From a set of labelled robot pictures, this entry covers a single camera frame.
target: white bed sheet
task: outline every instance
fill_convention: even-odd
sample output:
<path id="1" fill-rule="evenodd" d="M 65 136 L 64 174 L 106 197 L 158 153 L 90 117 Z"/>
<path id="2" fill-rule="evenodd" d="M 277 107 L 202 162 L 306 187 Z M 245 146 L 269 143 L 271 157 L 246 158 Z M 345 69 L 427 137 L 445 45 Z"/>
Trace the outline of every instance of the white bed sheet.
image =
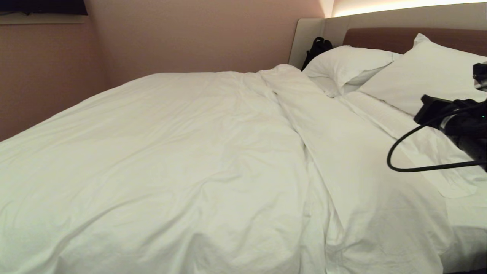
<path id="1" fill-rule="evenodd" d="M 322 273 L 314 169 L 259 74 L 141 78 L 0 143 L 0 273 Z"/>
<path id="2" fill-rule="evenodd" d="M 407 133 L 414 128 L 412 117 L 400 110 L 362 92 L 347 94 L 335 100 L 349 107 L 355 114 L 372 123 L 397 140 L 397 133 Z M 445 273 L 470 271 L 487 267 L 487 174 L 473 180 L 474 194 L 458 198 L 444 198 L 448 220 L 453 228 L 454 240 L 441 255 Z"/>
<path id="3" fill-rule="evenodd" d="M 440 274 L 390 145 L 292 66 L 141 78 L 0 143 L 0 272 Z"/>
<path id="4" fill-rule="evenodd" d="M 337 94 L 340 94 L 337 84 L 329 77 L 310 77 L 309 79 L 315 83 L 316 86 L 318 86 L 328 97 L 335 97 Z M 347 94 L 356 91 L 360 87 L 361 86 L 358 85 L 345 84 L 343 86 L 343 91 L 345 94 Z"/>

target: black cable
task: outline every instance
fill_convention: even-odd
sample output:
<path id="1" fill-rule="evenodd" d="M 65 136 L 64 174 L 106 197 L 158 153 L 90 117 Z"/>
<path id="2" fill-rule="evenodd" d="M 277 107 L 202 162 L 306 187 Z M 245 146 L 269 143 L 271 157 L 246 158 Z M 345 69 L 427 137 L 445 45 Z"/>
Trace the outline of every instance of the black cable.
<path id="1" fill-rule="evenodd" d="M 432 170 L 441 170 L 441 169 L 450 169 L 450 168 L 458 168 L 458 167 L 468 167 L 468 166 L 476 166 L 476 165 L 485 165 L 487 162 L 482 162 L 482 161 L 470 161 L 470 162 L 462 162 L 462 163 L 454 163 L 454 164 L 446 164 L 446 165 L 436 165 L 436 166 L 427 166 L 427 167 L 418 167 L 418 168 L 396 168 L 391 164 L 391 158 L 393 156 L 393 152 L 396 149 L 396 147 L 404 141 L 407 137 L 411 136 L 412 134 L 416 133 L 417 131 L 431 125 L 432 123 L 444 119 L 449 116 L 453 116 L 456 114 L 460 114 L 463 112 L 467 112 L 471 109 L 477 108 L 478 105 L 475 106 L 470 106 L 462 109 L 457 109 L 455 111 L 449 112 L 447 114 L 443 114 L 441 116 L 438 116 L 420 126 L 417 128 L 409 131 L 406 133 L 403 137 L 399 138 L 396 143 L 392 146 L 392 148 L 389 150 L 389 154 L 387 155 L 387 165 L 389 166 L 390 169 L 398 172 L 421 172 L 421 171 L 432 171 Z"/>

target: pillow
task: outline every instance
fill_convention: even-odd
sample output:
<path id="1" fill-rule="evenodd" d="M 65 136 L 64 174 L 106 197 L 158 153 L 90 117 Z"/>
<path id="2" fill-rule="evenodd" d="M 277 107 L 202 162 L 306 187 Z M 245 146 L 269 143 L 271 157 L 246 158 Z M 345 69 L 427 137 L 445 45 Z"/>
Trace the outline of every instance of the pillow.
<path id="1" fill-rule="evenodd" d="M 418 35 L 415 46 L 365 83 L 359 91 L 416 115 L 426 94 L 446 100 L 474 99 L 487 94 L 474 87 L 472 67 L 487 57 L 450 49 Z"/>
<path id="2" fill-rule="evenodd" d="M 315 57 L 303 72 L 309 77 L 333 79 L 338 92 L 343 94 L 346 83 L 365 83 L 399 56 L 390 51 L 341 46 Z"/>
<path id="3" fill-rule="evenodd" d="M 338 94 L 337 84 L 329 77 L 310 77 L 313 83 L 315 83 L 328 97 L 334 97 Z M 343 86 L 344 93 L 354 92 L 360 88 L 360 85 L 345 84 Z"/>

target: television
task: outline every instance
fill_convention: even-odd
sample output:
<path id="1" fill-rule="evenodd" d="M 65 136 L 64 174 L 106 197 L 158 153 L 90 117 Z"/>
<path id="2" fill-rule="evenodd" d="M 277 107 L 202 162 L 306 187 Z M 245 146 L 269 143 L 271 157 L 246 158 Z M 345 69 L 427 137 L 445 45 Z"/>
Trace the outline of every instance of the television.
<path id="1" fill-rule="evenodd" d="M 88 15 L 83 0 L 0 0 L 0 13 Z"/>

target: wall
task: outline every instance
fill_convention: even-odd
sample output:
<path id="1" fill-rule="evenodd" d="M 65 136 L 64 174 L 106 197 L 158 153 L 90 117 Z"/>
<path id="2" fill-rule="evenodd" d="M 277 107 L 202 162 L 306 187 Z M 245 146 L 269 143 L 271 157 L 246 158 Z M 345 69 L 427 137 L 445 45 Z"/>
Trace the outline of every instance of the wall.
<path id="1" fill-rule="evenodd" d="M 108 89 L 93 26 L 0 26 L 0 140 Z"/>
<path id="2" fill-rule="evenodd" d="M 320 0 L 321 8 L 325 14 L 325 18 L 330 18 L 333 15 L 333 5 L 335 0 Z"/>
<path id="3" fill-rule="evenodd" d="M 255 72 L 287 63 L 323 0 L 90 0 L 112 85 L 160 72 Z"/>
<path id="4" fill-rule="evenodd" d="M 335 0 L 333 17 L 448 4 L 485 2 L 485 0 Z"/>
<path id="5" fill-rule="evenodd" d="M 334 46 L 340 46 L 347 30 L 351 28 L 423 27 L 487 30 L 486 15 L 486 3 L 427 6 L 357 14 L 325 19 L 323 37 L 330 40 Z"/>

